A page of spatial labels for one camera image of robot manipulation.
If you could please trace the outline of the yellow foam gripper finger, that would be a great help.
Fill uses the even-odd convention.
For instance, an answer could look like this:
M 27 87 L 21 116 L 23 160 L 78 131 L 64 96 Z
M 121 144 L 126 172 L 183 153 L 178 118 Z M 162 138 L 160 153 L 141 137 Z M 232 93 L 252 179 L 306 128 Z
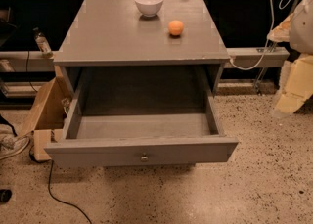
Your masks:
M 293 14 L 288 15 L 278 26 L 271 29 L 267 38 L 273 42 L 289 42 L 291 19 Z
M 313 95 L 313 56 L 301 54 L 293 63 L 284 61 L 273 115 L 291 115 Z

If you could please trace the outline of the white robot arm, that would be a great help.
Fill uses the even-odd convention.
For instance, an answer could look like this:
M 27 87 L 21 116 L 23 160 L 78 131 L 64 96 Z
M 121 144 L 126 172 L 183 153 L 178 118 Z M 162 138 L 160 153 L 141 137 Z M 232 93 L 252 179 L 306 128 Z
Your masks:
M 280 88 L 273 102 L 272 115 L 285 117 L 294 114 L 313 95 L 313 0 L 302 0 L 267 38 L 288 42 L 300 53 L 292 63 L 284 62 Z

